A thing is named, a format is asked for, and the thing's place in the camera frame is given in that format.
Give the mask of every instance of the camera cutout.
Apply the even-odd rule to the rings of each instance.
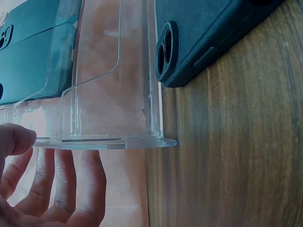
[[[14,26],[10,25],[5,29],[5,32],[2,32],[0,37],[0,50],[4,49],[9,45],[13,34],[13,28]]]

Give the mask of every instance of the transparent plastic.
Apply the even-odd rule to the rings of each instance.
[[[61,0],[53,36],[71,11],[71,0]],[[161,85],[154,71],[154,0],[83,0],[74,26],[72,87],[59,98],[26,101],[31,98],[27,97],[4,105],[0,123],[35,130],[39,147],[176,145],[163,135]],[[58,45],[51,45],[49,65]]]

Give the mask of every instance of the wood grain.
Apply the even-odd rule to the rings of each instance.
[[[303,2],[288,0],[181,89],[150,149],[151,227],[303,226]]]

